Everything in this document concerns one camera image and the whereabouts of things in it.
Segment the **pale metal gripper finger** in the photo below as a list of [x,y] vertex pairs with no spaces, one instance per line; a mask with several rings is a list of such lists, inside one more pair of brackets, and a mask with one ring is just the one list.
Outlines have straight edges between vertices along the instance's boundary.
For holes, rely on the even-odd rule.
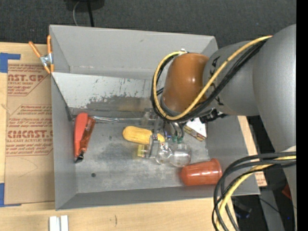
[[149,145],[149,153],[148,153],[149,157],[156,157],[159,145],[160,145],[160,140],[158,139],[158,134],[153,133],[150,136],[150,145]]

